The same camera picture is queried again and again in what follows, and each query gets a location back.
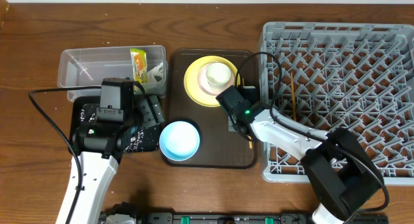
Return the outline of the pink bowl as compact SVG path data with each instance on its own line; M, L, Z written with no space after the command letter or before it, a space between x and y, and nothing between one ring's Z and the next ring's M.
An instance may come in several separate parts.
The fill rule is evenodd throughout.
M209 86L209 84L208 84L208 82L207 82L207 79L206 79L206 68L207 68L207 66L209 66L211 63L208 63L208 64L206 64L206 65L204 65L202 68L201 68L201 70L200 70L200 72L198 73L198 77L197 77L197 82L198 82L198 85L199 85L199 87L201 88L201 90L203 91L203 92L205 92L206 94L208 94L208 95L213 95L213 96L217 96L218 94L220 94L220 93L222 93L225 89L227 89L230 85L232 85L233 83L234 83L234 74L233 74L233 79L232 79L232 81L230 82L230 84L225 88L225 89L223 89L223 90L220 90L220 91L214 91L210 86Z

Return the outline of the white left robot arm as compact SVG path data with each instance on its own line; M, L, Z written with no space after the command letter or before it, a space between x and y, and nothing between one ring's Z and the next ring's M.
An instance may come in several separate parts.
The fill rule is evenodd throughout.
M135 106L137 118L130 124L102 120L104 111L97 96L75 100L71 126L75 155L57 223L97 223L123 154L159 147L160 124L165 118L156 95Z

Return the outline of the wooden chopstick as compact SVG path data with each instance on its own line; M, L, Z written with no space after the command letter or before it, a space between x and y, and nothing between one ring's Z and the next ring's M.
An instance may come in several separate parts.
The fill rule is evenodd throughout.
M294 121L297 121L296 116L296 97L295 97L295 90L294 90L294 75L293 72L290 73L290 86L291 86L291 96L292 96L292 117Z
M241 79L241 85L243 87L245 86L245 79L244 78ZM247 137L248 137L248 145L249 145L249 148L252 150L253 149L252 138L249 135Z

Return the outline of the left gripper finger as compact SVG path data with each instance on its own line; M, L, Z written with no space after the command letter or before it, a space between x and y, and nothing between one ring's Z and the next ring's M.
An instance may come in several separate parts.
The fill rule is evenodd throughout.
M156 120L153 114L153 106L149 98L141 100L138 108L142 113L142 129L148 129L156 125Z
M165 116L163 114L163 110L161 108L159 99L156 95L150 95L148 96L150 108L153 113L154 119L157 124L161 124L165 121Z

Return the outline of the light blue bowl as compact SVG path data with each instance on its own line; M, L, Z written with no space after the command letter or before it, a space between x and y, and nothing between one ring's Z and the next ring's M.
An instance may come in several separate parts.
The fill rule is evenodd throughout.
M159 138L161 152L172 161L185 161L191 158L199 149L200 143L201 137L197 128L185 121L168 124Z

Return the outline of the yellow plate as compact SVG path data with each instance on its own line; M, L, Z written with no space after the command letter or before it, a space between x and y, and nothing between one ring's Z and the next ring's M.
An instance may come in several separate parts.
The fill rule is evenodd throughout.
M197 104L200 104L206 107L218 107L220 106L220 104L216 100L216 96L208 95L201 90L197 82L197 77L198 77L198 73L200 72L201 68L204 65L208 63L214 63L214 62L224 63L227 66L229 66L230 70L234 74L234 82L235 82L235 74L237 72L235 65L229 60L223 57L220 57L220 56L204 56L202 58L195 60L187 68L185 75L184 75L184 88L188 96Z

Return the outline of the cream paper cup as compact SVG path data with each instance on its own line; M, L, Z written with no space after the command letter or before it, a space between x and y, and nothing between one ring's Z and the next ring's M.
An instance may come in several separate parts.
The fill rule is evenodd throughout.
M230 68L220 62L211 63L206 68L206 79L214 91L225 89L233 79Z

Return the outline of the yellow snack wrapper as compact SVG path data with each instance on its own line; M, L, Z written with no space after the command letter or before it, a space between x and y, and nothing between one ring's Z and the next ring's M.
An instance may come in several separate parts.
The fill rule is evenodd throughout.
M130 49L134 81L147 82L147 54L141 49Z

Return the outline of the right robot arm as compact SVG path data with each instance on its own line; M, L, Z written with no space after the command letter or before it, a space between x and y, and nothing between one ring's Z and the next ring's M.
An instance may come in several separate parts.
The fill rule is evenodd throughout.
M284 117L274 106L243 97L221 100L221 106L243 137L279 146L300 161L320 202L313 223L350 223L366 212L363 205L379 190L384 203L372 210L389 204L384 178L349 130L313 129Z

